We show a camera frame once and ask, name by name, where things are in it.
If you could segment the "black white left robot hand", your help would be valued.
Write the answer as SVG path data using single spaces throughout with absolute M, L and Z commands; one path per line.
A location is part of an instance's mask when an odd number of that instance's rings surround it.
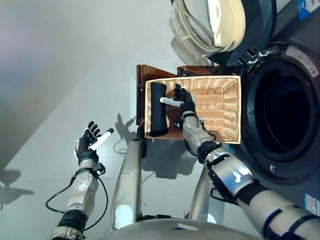
M 82 136 L 77 139 L 74 149 L 74 155 L 78 160 L 78 164 L 84 161 L 93 161 L 95 164 L 99 162 L 97 149 L 113 134 L 114 129 L 109 128 L 107 131 L 100 133 L 98 125 L 94 121 L 90 121 L 84 128 Z

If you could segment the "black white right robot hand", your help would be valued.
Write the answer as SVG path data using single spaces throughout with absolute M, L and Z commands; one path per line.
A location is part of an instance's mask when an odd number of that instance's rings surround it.
M 180 109 L 181 116 L 185 114 L 196 114 L 196 98 L 192 92 L 187 91 L 187 89 L 176 83 L 174 88 L 174 97 L 161 97 L 159 99 L 160 103 L 176 107 Z

